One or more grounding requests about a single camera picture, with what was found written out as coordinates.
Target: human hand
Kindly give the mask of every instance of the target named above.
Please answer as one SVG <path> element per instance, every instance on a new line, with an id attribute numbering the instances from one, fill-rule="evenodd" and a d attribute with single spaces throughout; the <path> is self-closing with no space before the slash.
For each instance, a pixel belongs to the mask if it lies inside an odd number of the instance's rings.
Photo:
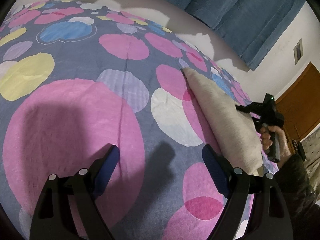
<path id="1" fill-rule="evenodd" d="M 279 136 L 279 145 L 280 145 L 280 162 L 277 163 L 279 169 L 285 164 L 287 160 L 292 156 L 288 144 L 287 139 L 285 137 L 284 131 L 278 126 L 268 126 L 268 130 L 270 132 L 275 132 Z M 267 131 L 267 128 L 262 127 L 260 130 L 261 133 L 261 143 L 263 150 L 268 150 L 273 142 L 270 140 L 270 134 Z"/>

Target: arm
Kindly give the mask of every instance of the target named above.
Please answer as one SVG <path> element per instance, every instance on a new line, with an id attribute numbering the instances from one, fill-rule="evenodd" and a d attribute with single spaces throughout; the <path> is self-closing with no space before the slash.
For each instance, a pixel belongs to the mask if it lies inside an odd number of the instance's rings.
<path id="1" fill-rule="evenodd" d="M 320 207 L 315 204 L 316 194 L 310 185 L 303 161 L 299 155 L 290 153 L 285 134 L 279 127 L 269 127 L 269 130 L 278 133 L 280 139 L 280 170 L 274 178 L 289 210 L 294 239 L 318 239 Z M 267 133 L 263 133 L 261 139 L 264 149 L 272 144 Z"/>

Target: black jacket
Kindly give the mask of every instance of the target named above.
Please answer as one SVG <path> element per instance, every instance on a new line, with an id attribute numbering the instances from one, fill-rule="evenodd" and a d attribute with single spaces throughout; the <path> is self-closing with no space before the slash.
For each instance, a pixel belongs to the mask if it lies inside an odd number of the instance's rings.
<path id="1" fill-rule="evenodd" d="M 303 161 L 293 155 L 274 175 L 287 204 L 294 240 L 320 239 L 320 206 L 312 190 Z"/>

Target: bed sheet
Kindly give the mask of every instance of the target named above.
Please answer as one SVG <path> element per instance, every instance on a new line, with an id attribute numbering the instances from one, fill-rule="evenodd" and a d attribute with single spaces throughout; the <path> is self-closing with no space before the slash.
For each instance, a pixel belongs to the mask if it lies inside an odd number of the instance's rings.
<path id="1" fill-rule="evenodd" d="M 120 162 L 96 204 L 116 239 L 208 237 L 226 199 L 201 152 L 207 143 L 220 149 L 180 69 L 196 69 L 249 104 L 226 70 L 155 22 L 54 0 L 7 16 L 0 62 L 0 202 L 26 239 L 48 175 L 89 167 L 109 143 Z M 265 172 L 276 172 L 262 155 Z M 85 237 L 72 198 L 70 205 Z"/>

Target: brown door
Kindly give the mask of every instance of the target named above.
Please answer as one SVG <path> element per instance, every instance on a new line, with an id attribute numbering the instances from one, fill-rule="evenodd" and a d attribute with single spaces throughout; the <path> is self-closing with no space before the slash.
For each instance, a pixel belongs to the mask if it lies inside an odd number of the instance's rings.
<path id="1" fill-rule="evenodd" d="M 320 73 L 311 62 L 276 106 L 284 115 L 288 141 L 302 140 L 320 123 Z"/>

